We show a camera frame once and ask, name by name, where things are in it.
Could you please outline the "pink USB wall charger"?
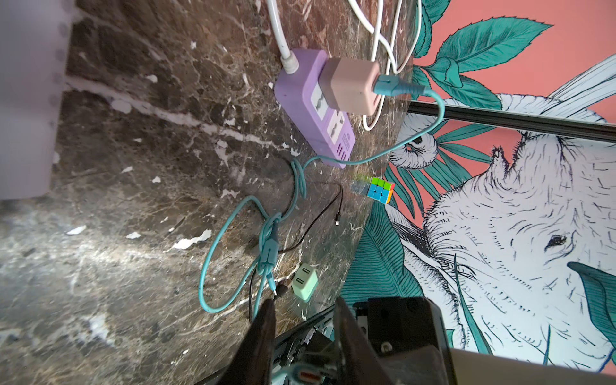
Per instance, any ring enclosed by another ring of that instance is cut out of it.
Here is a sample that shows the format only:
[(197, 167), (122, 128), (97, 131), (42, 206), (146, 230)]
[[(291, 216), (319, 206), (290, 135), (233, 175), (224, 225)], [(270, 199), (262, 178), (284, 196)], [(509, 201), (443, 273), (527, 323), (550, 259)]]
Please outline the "pink USB wall charger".
[(319, 76), (319, 86), (327, 104), (338, 111), (357, 115), (373, 115), (381, 96), (374, 93), (381, 75), (377, 62), (349, 59), (328, 59)]

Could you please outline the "pale pink electric toothbrush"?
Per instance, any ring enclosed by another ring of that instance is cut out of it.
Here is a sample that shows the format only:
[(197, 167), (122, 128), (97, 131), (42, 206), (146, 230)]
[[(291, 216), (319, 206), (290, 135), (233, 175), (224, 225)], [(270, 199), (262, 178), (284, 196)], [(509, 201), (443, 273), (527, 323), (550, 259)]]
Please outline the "pale pink electric toothbrush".
[(73, 1), (1, 3), (1, 198), (51, 187)]

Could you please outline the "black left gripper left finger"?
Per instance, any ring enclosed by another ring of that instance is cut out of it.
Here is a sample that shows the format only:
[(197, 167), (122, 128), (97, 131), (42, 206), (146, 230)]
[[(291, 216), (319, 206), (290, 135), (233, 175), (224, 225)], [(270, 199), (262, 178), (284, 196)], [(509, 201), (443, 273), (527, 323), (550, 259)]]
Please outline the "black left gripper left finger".
[(218, 385), (271, 384), (275, 332), (275, 302), (268, 299), (261, 305)]

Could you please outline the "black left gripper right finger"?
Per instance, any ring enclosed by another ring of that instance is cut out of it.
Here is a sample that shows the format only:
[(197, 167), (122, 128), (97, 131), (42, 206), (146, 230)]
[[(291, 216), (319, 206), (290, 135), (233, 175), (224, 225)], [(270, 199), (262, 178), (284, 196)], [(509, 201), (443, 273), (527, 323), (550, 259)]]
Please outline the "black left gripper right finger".
[(342, 298), (334, 309), (338, 384), (393, 384)]

